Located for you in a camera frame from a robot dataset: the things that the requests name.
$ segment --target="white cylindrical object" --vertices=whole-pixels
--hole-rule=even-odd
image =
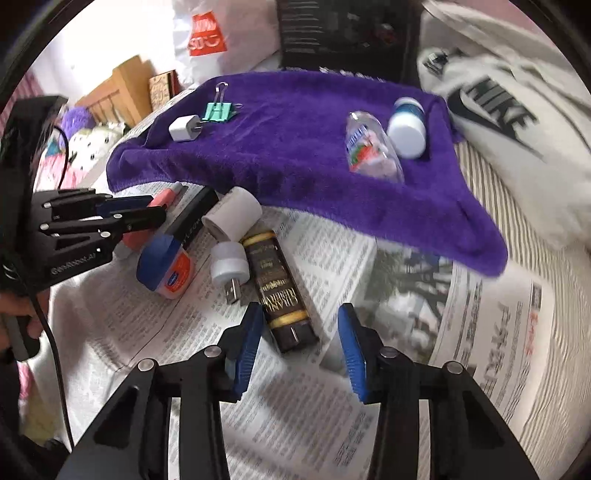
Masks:
[[[410,97],[396,100],[394,109],[388,123],[388,136],[394,144],[394,150],[401,158],[420,157],[427,145],[425,110],[417,100]]]
[[[242,244],[237,242],[222,242],[215,245],[211,251],[212,263],[210,272],[212,283],[221,287],[235,278],[240,285],[246,283],[250,277],[248,260]]]
[[[262,215],[252,193],[234,187],[203,217],[203,226],[218,242],[238,242]]]

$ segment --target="white roll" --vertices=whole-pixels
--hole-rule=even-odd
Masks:
[[[261,215],[261,204],[252,193],[234,187],[202,220],[218,242],[239,242]]]

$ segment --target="black cable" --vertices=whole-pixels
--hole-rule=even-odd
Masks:
[[[68,159],[70,158],[70,144],[68,143],[68,137],[66,136],[66,132],[64,132],[60,127],[57,125],[53,126],[54,130],[57,130],[61,135],[64,145],[66,146],[66,153],[64,154],[64,168],[61,171],[61,178],[60,182],[57,185],[57,189],[61,190],[61,184],[64,182],[64,178],[66,178],[66,170],[68,169]]]
[[[41,326],[43,327],[43,330],[45,331],[45,333],[47,335],[47,340],[49,341],[49,346],[51,347],[51,354],[53,356],[53,363],[56,367],[57,388],[60,392],[61,413],[64,417],[64,424],[66,426],[66,435],[68,436],[68,441],[70,442],[70,449],[73,450],[74,449],[74,437],[72,436],[72,428],[70,427],[70,417],[68,416],[68,407],[66,404],[66,389],[64,387],[64,378],[63,378],[63,374],[61,372],[60,354],[57,351],[56,339],[53,336],[53,332],[51,331],[51,328],[49,327],[49,322],[47,321],[47,317],[46,317],[45,313],[43,312],[41,305],[39,304],[39,300],[37,299],[36,293],[31,289],[28,282],[26,282],[24,275],[21,274],[25,270],[24,270],[24,266],[23,266],[20,258],[18,258],[18,255],[15,255],[10,251],[5,250],[4,254],[6,257],[8,257],[8,260],[10,261],[12,266],[14,267],[14,271],[16,272],[17,276],[19,277],[21,284],[25,287],[25,289],[27,291],[27,296],[31,300],[31,304],[33,305],[33,308],[35,309],[35,313],[37,314],[37,317],[39,318],[39,321],[41,322]]]

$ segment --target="white nike bag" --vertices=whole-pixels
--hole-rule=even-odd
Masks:
[[[423,89],[446,99],[458,130],[491,163],[544,239],[556,248],[576,240],[591,246],[591,97],[574,70],[547,61],[553,51],[544,60],[543,54],[523,57],[519,43],[503,44],[502,35],[487,34],[458,15],[461,10],[434,2],[426,8],[430,35],[440,24],[448,41],[444,30],[450,28],[466,41],[421,52]],[[511,30],[506,37],[512,39],[519,30],[496,27]],[[475,44],[489,53],[465,56]],[[544,53],[543,44],[536,48]]]

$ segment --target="nike logo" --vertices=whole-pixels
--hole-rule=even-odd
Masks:
[[[494,121],[490,121],[488,118],[484,118],[469,109],[462,100],[462,92],[474,100]],[[521,128],[527,128],[528,123],[538,123],[537,117],[523,104],[519,103],[501,85],[489,77],[479,80],[476,84],[469,86],[465,90],[460,87],[453,91],[447,99],[447,107],[453,114],[493,130],[519,143],[537,157],[542,158],[533,148],[523,143],[517,137],[515,131],[516,125],[519,125]]]

